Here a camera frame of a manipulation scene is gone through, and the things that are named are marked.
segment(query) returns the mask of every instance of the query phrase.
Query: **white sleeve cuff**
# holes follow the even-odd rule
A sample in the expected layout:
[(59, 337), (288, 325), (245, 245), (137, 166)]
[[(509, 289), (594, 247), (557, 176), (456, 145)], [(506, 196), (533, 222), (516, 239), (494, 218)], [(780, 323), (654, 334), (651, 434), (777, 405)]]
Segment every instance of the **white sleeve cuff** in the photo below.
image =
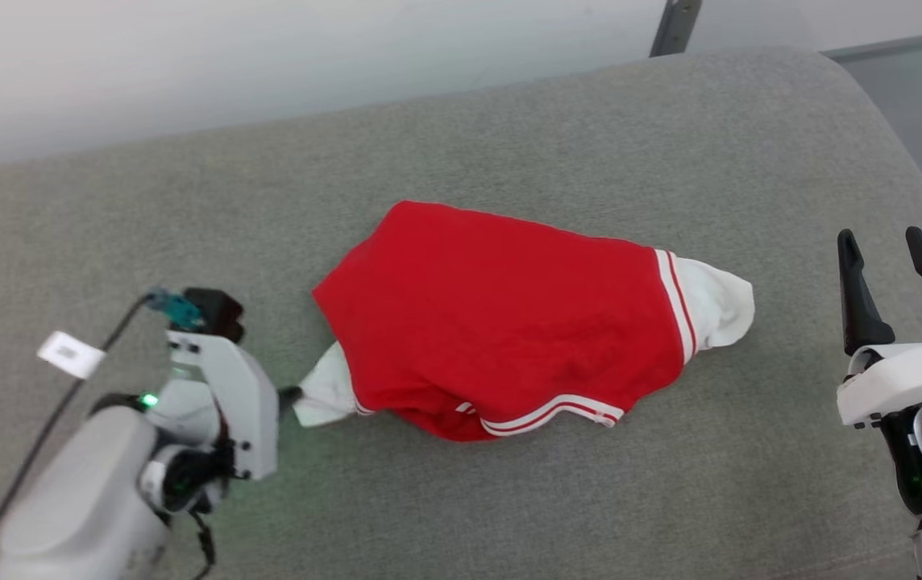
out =
[(347, 356), (339, 341), (322, 354), (313, 370), (300, 382), (303, 397), (293, 404), (300, 425), (325, 425), (357, 412), (357, 397), (350, 379)]
[(751, 283), (704, 262), (675, 258), (675, 275), (687, 302), (697, 350), (740, 341), (755, 320)]

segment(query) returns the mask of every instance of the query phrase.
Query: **teal connector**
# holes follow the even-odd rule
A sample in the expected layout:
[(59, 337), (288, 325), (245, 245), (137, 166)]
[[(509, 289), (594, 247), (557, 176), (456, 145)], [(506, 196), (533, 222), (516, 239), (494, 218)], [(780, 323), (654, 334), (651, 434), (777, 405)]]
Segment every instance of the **teal connector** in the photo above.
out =
[(196, 330), (206, 323), (200, 309), (195, 304), (186, 300), (181, 294), (173, 294), (163, 288), (154, 288), (149, 291), (147, 306), (164, 313), (171, 324), (184, 330)]

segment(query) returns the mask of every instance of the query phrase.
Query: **gray fabric cushion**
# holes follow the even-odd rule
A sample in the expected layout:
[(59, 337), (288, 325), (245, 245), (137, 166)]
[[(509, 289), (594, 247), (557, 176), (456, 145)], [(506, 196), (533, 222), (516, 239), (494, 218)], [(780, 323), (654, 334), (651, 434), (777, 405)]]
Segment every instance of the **gray fabric cushion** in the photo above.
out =
[[(442, 201), (666, 247), (755, 283), (757, 319), (615, 429), (561, 415), (458, 445), (393, 416), (304, 430), (214, 517), (224, 578), (914, 577), (880, 434), (840, 425), (837, 231), (922, 341), (903, 232), (922, 176), (843, 70), (791, 49), (577, 77), (0, 168), (0, 494), (69, 379), (55, 329), (99, 342), (158, 283), (227, 290), (250, 350), (298, 381), (332, 337), (309, 290), (394, 201)], [(162, 320), (99, 393), (162, 383)], [(191, 522), (156, 575), (201, 564)]]

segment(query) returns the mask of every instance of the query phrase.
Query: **red jacket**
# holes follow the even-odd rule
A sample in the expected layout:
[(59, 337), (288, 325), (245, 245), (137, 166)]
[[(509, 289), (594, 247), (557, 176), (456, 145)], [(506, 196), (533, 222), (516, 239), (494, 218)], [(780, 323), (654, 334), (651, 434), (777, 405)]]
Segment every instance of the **red jacket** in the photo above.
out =
[(455, 441), (612, 426), (698, 350), (671, 253), (432, 203), (395, 205), (314, 298), (358, 410)]

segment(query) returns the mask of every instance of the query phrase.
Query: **white wall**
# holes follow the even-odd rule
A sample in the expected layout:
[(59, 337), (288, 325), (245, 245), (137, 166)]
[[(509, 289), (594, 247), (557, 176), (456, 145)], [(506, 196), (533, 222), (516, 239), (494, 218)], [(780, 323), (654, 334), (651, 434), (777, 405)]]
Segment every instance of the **white wall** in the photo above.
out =
[(922, 36), (922, 0), (701, 0), (687, 52), (834, 51), (913, 36)]
[(646, 58), (663, 0), (0, 0), (0, 162)]

